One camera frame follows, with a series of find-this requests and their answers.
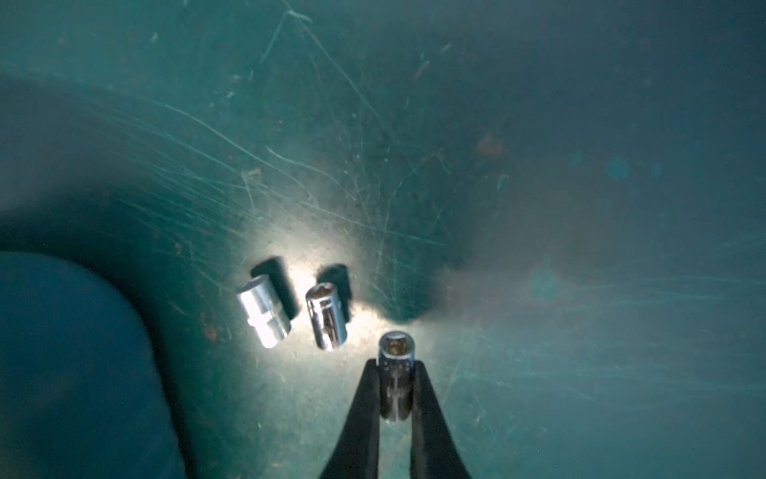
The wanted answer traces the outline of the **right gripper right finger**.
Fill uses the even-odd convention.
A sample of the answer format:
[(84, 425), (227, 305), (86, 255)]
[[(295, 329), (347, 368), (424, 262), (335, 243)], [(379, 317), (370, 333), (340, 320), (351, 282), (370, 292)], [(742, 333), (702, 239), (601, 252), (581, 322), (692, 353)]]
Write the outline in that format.
[(451, 436), (425, 364), (414, 362), (410, 477), (470, 478)]

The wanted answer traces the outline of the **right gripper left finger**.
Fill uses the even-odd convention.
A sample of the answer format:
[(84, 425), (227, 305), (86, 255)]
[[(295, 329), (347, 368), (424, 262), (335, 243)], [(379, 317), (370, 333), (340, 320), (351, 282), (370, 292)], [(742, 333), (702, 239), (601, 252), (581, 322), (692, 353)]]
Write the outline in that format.
[(363, 368), (335, 449), (320, 478), (376, 479), (379, 474), (380, 377), (377, 362)]

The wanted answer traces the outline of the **clear plastic storage box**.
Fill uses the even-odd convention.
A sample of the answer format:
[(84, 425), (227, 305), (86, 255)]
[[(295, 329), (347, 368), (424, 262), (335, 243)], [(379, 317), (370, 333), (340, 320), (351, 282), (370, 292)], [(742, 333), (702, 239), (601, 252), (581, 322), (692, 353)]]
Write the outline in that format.
[(139, 313), (65, 259), (1, 256), (1, 474), (187, 474)]

